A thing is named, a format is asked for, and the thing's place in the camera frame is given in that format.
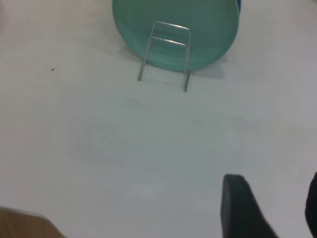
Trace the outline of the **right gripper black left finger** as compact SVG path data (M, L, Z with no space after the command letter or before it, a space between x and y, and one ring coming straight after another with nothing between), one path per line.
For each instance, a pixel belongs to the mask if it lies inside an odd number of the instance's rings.
M224 238L275 238L252 190L241 175L223 177L221 226Z

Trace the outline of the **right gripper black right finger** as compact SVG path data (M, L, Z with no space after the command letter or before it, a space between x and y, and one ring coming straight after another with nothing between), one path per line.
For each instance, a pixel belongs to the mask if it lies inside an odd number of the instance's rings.
M305 218L312 235L317 234L317 173L315 173L308 191Z

